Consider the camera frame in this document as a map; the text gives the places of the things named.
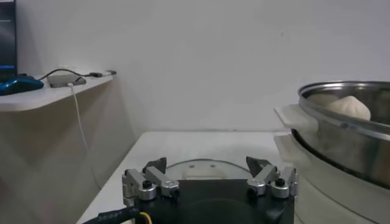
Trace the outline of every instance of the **round plate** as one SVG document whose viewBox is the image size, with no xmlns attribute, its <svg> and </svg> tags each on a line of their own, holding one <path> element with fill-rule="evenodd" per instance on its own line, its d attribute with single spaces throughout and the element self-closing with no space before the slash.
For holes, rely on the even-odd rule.
<svg viewBox="0 0 390 224">
<path fill-rule="evenodd" d="M 249 179 L 249 170 L 226 161 L 194 159 L 168 166 L 166 176 L 173 180 Z"/>
</svg>

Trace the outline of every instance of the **metal bracket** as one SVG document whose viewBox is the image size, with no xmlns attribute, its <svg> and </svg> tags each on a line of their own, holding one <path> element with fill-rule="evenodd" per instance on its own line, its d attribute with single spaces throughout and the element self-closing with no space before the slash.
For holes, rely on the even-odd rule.
<svg viewBox="0 0 390 224">
<path fill-rule="evenodd" d="M 268 182 L 278 177 L 277 168 L 273 165 L 265 166 L 254 178 L 246 181 L 248 193 L 251 196 L 259 197 L 266 193 Z"/>
<path fill-rule="evenodd" d="M 171 180 L 156 167 L 150 166 L 145 170 L 147 180 L 157 184 L 161 188 L 161 194 L 165 197 L 178 198 L 180 194 L 179 182 Z"/>
<path fill-rule="evenodd" d="M 271 183 L 272 196 L 275 198 L 288 198 L 298 195 L 298 174 L 293 167 L 286 167 L 279 178 Z"/>
<path fill-rule="evenodd" d="M 125 205 L 132 197 L 145 201 L 153 200 L 156 197 L 156 185 L 145 179 L 136 169 L 130 169 L 122 176 L 122 192 Z"/>
</svg>

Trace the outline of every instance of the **black cable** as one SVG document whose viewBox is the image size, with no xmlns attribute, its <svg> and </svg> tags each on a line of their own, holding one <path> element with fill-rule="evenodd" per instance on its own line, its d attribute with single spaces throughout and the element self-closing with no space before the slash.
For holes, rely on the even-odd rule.
<svg viewBox="0 0 390 224">
<path fill-rule="evenodd" d="M 55 70 L 53 70 L 53 71 L 47 73 L 46 75 L 40 77 L 38 80 L 43 80 L 43 79 L 47 78 L 48 76 L 50 76 L 50 75 L 52 75 L 52 74 L 54 74 L 54 73 L 56 73 L 56 72 L 62 72 L 62 71 L 63 71 L 63 72 L 70 72 L 70 73 L 72 73 L 72 74 L 74 74 L 74 75 L 78 75 L 78 76 L 80 76 L 80 77 L 95 77 L 95 78 L 100 78 L 100 77 L 103 77 L 103 76 L 105 76 L 105 75 L 116 75 L 116 71 L 114 71 L 114 70 L 107 70 L 107 71 L 104 72 L 104 74 L 103 74 L 103 73 L 100 73 L 100 72 L 91 72 L 91 73 L 89 73 L 89 74 L 87 74 L 87 75 L 82 75 L 82 74 L 80 74 L 80 73 L 77 73 L 77 72 L 75 72 L 75 71 L 72 71 L 72 70 L 69 70 L 69 69 L 66 69 L 66 68 L 58 68 L 58 69 L 55 69 Z"/>
<path fill-rule="evenodd" d="M 54 73 L 56 73 L 56 72 L 61 72 L 61 71 L 63 71 L 63 72 L 70 72 L 70 73 L 75 74 L 75 75 L 78 75 L 78 76 L 80 76 L 80 77 L 88 77 L 88 76 L 90 76 L 90 75 L 82 75 L 82 74 L 79 74 L 79 73 L 77 73 L 77 72 L 75 72 L 75 71 L 72 71 L 72 70 L 69 70 L 69 69 L 66 69 L 66 68 L 57 68 L 57 69 L 55 69 L 55 70 L 53 70 L 53 71 L 47 73 L 46 75 L 40 77 L 38 80 L 43 80 L 43 79 L 45 79 L 46 77 L 48 77 L 49 75 L 54 74 Z"/>
<path fill-rule="evenodd" d="M 102 212 L 83 224 L 120 224 L 140 216 L 140 210 L 134 206 L 120 210 Z"/>
</svg>

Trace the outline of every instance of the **screw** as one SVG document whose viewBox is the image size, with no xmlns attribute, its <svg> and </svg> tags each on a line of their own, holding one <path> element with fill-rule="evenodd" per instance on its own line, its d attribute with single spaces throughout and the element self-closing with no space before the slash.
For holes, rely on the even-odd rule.
<svg viewBox="0 0 390 224">
<path fill-rule="evenodd" d="M 285 185 L 285 181 L 283 180 L 283 179 L 281 179 L 281 178 L 279 178 L 279 179 L 277 179 L 276 181 L 275 181 L 275 185 L 277 186 L 277 187 L 283 187 L 284 185 Z"/>
<path fill-rule="evenodd" d="M 152 188 L 152 182 L 150 182 L 149 180 L 145 180 L 142 182 L 142 188 L 143 189 L 150 189 Z"/>
</svg>

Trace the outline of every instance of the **white table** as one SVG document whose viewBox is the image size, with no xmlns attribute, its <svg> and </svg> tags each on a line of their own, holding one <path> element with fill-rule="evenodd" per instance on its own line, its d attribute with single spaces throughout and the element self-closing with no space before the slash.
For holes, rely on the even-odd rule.
<svg viewBox="0 0 390 224">
<path fill-rule="evenodd" d="M 122 173 L 141 170 L 148 161 L 167 157 L 168 166 L 189 159 L 219 159 L 247 167 L 246 156 L 267 159 L 279 168 L 283 163 L 272 132 L 148 132 L 134 145 L 103 189 L 77 223 L 86 222 L 99 212 L 124 208 Z"/>
</svg>

